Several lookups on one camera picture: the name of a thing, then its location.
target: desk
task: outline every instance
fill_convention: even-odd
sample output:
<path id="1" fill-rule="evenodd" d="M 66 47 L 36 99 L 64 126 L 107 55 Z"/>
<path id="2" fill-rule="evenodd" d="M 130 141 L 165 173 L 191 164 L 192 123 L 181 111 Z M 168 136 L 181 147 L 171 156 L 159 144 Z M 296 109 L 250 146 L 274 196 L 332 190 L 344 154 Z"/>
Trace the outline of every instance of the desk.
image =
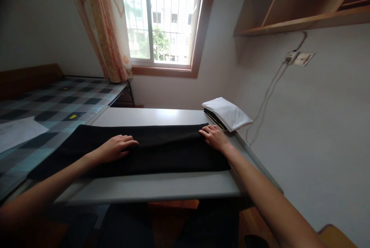
<path id="1" fill-rule="evenodd" d="M 99 127 L 145 125 L 197 125 L 213 122 L 201 110 L 110 108 L 101 110 L 87 124 Z M 282 192 L 253 152 L 236 133 L 229 141 Z M 30 187 L 28 180 L 25 187 Z M 66 205 L 111 204 L 119 202 L 165 201 L 217 197 L 238 197 L 245 188 L 233 169 L 221 172 L 191 172 L 132 175 L 73 183 L 55 203 Z"/>

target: folded clothes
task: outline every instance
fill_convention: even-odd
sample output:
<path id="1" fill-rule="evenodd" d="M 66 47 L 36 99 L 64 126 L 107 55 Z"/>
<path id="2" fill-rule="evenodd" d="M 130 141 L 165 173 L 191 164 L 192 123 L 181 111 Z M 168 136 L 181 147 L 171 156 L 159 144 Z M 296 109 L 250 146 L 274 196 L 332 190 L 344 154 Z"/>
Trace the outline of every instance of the folded clothes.
<path id="1" fill-rule="evenodd" d="M 139 142 L 130 153 L 101 164 L 83 178 L 171 172 L 222 171 L 230 169 L 227 159 L 204 142 L 202 125 L 94 127 L 80 125 L 49 157 L 29 174 L 43 180 L 69 166 L 116 135 L 132 135 Z"/>
<path id="2" fill-rule="evenodd" d="M 253 123 L 239 107 L 224 98 L 216 98 L 202 104 L 205 113 L 210 116 L 221 128 L 232 132 Z"/>

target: window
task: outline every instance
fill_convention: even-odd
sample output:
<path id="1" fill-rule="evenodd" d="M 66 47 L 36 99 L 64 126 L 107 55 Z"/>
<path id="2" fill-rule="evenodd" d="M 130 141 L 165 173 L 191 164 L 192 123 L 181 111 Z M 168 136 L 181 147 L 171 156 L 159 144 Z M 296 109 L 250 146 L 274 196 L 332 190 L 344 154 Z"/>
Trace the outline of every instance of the window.
<path id="1" fill-rule="evenodd" d="M 153 12 L 153 22 L 161 23 L 161 13 Z"/>
<path id="2" fill-rule="evenodd" d="M 143 15 L 141 14 L 141 11 L 140 10 L 135 10 L 135 16 L 137 18 L 141 18 Z"/>
<path id="3" fill-rule="evenodd" d="M 213 0 L 123 1 L 133 73 L 197 77 Z"/>
<path id="4" fill-rule="evenodd" d="M 171 14 L 171 22 L 177 23 L 177 14 Z"/>

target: person's right hand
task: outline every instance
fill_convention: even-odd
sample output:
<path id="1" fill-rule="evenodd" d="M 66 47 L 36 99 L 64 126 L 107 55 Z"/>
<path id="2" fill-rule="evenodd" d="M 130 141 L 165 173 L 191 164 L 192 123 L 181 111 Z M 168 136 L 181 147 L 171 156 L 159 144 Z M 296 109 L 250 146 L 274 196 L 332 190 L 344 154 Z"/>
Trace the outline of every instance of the person's right hand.
<path id="1" fill-rule="evenodd" d="M 110 138 L 107 142 L 102 144 L 99 148 L 85 155 L 93 164 L 101 164 L 120 159 L 127 155 L 129 151 L 123 150 L 137 146 L 139 143 L 135 141 L 132 136 L 117 135 Z"/>
<path id="2" fill-rule="evenodd" d="M 222 130 L 217 125 L 208 125 L 199 131 L 205 137 L 205 142 L 212 148 L 222 152 L 231 146 Z"/>

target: tree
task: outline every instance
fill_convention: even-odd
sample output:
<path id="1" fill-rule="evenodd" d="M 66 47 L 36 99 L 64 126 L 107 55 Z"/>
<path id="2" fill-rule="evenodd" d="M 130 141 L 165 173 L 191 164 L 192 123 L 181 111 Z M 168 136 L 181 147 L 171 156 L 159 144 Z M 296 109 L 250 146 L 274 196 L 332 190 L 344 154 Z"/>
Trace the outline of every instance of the tree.
<path id="1" fill-rule="evenodd" d="M 170 55 L 170 40 L 168 34 L 164 34 L 162 31 L 153 31 L 153 49 L 154 49 L 154 60 L 164 61 L 166 56 Z"/>

